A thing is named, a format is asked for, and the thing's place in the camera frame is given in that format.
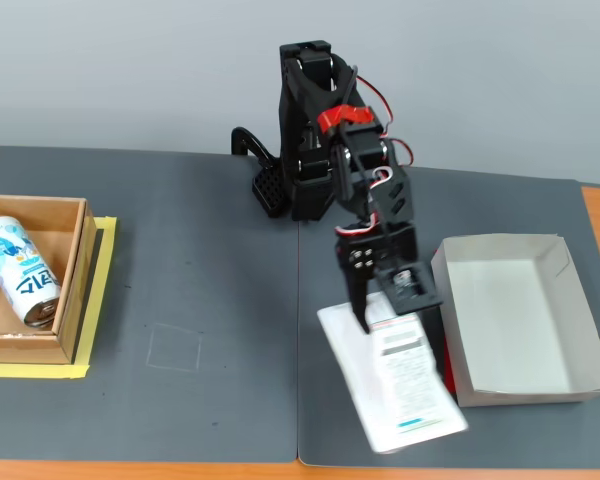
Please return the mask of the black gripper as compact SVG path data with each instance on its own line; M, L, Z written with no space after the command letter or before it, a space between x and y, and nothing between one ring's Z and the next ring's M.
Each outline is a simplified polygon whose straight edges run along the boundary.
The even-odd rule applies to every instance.
M336 233L336 255L344 275L351 309L365 334L368 282L392 281L418 261L415 228L376 226L362 233Z

